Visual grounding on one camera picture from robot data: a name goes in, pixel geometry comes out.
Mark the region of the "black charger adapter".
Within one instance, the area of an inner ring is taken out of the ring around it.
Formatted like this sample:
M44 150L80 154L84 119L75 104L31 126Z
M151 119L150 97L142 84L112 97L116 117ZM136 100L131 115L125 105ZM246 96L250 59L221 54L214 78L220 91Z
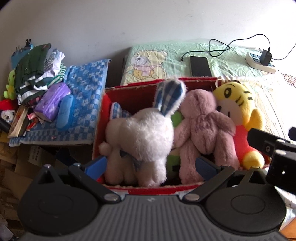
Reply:
M272 54L270 53L270 48L267 50L263 50L260 56L260 63L263 66L268 66L272 58Z

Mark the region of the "yellow tiger plush red shirt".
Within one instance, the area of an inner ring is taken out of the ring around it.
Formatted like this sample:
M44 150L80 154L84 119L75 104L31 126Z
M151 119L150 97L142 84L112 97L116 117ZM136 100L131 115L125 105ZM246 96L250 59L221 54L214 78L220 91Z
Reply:
M233 139L241 166L245 169L262 168L265 165L264 157L247 141L249 130L263 128L262 115L255 106L252 93L243 84L231 81L217 87L213 94L217 99L218 111L231 118L236 125Z

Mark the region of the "purple tissue pack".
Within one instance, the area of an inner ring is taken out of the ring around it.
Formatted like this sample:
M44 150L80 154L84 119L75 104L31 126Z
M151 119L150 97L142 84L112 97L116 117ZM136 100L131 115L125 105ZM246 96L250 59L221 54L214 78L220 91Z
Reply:
M53 84L35 106L35 114L44 121L52 122L58 114L60 101L69 94L71 90L66 83Z

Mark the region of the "pink plush bear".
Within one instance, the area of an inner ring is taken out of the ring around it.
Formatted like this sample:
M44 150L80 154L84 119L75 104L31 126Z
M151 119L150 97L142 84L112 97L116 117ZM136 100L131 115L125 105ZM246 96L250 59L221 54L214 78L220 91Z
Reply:
M180 105L184 119L174 130L174 146L180 153L179 177L183 185L204 180L195 167L201 154L213 154L217 166L240 169L233 140L236 125L217 107L214 94L203 89L189 91Z

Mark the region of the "cartoon bear bed sheet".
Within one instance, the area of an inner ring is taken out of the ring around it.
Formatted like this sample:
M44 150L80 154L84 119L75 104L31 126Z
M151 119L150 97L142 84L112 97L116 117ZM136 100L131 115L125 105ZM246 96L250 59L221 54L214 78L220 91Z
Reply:
M238 81L252 93L264 120L263 129L288 139L295 126L295 78L276 70L255 69L248 59L259 56L253 49L198 42L158 42L135 45L125 58L121 85L172 77L216 77L224 82Z

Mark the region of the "green frog plush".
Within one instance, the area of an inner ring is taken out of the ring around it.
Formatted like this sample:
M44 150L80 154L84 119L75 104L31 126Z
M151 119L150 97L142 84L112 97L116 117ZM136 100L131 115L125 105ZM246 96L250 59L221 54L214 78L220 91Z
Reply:
M15 100L16 92L15 92L15 69L13 69L8 76L8 84L6 85L6 90L3 95L5 99Z

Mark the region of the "white bear plush blue bow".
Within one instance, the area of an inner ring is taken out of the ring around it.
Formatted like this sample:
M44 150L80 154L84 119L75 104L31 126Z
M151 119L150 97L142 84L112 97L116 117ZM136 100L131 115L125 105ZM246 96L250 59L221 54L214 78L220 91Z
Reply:
M119 103L111 105L109 122L105 129L106 141L99 146L99 153L107 157L107 167L104 173L106 183L110 185L133 185L137 183L132 158L121 149L119 144L119 129L130 113L122 110Z

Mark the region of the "blue plastic case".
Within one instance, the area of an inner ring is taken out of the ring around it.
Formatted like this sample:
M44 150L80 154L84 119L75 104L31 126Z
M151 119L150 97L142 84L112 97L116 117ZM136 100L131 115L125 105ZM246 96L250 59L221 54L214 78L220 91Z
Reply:
M60 104L57 115L56 128L59 131L67 131L73 120L75 98L72 94L65 96Z

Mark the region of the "brown cardboard box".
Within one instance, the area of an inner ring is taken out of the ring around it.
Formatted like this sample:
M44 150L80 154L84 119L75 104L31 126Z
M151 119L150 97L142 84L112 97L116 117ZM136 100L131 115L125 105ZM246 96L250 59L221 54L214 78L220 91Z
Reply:
M30 162L30 151L41 155L36 146L9 147L7 134L1 131L1 215L6 220L18 221L20 199L41 169L41 162Z

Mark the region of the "stack of books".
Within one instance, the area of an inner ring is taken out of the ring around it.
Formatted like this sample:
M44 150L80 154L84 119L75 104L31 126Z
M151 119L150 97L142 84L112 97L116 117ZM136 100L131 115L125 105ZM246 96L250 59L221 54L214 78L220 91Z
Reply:
M34 113L33 108L21 105L16 112L11 124L8 138L25 136L34 126L39 123L39 119Z

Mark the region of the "white power strip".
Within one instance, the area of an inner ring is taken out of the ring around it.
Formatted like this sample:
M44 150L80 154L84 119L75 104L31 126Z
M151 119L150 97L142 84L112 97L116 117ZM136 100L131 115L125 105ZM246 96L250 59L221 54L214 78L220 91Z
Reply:
M260 70L260 71L264 71L270 74L274 74L276 73L276 68L275 66L270 62L268 65L262 65L260 62L260 56L257 54L253 54L253 53L247 53L246 54L246 61L247 64L254 69Z

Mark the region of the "red cardboard box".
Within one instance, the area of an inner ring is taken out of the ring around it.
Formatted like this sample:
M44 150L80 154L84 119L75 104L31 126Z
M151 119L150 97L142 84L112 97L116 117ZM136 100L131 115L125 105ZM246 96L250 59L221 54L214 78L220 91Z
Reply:
M179 177L184 185L204 181L195 167L202 154L213 154L218 166L261 168L265 163L262 154L253 148L242 153L247 143L240 144L235 134L262 125L251 94L239 83L209 92L188 91L180 80L163 81L153 107L126 117L110 116L106 140L98 147L107 157L105 181L112 186L158 187L167 180L172 148L180 154Z

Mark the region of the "red hat santa plush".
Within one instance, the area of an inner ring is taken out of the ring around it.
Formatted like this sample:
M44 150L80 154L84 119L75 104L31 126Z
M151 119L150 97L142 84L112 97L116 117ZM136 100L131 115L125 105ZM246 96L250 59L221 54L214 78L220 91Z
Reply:
M11 124L15 117L16 110L18 109L18 104L16 100L3 99L0 102L1 108L1 118L7 123Z

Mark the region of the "black smartphone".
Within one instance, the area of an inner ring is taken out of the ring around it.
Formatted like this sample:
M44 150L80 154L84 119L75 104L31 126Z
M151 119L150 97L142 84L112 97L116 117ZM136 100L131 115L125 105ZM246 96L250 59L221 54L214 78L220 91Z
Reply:
M190 56L190 65L193 77L212 77L207 58Z

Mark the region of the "white rabbit plush plaid ears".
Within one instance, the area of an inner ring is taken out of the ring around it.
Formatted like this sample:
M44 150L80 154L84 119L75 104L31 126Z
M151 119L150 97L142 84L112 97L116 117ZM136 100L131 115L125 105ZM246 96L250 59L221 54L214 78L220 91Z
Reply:
M184 82L165 80L156 88L153 106L130 114L120 125L119 144L132 158L140 187L157 187L167 179L167 156L174 140L171 116L186 92Z

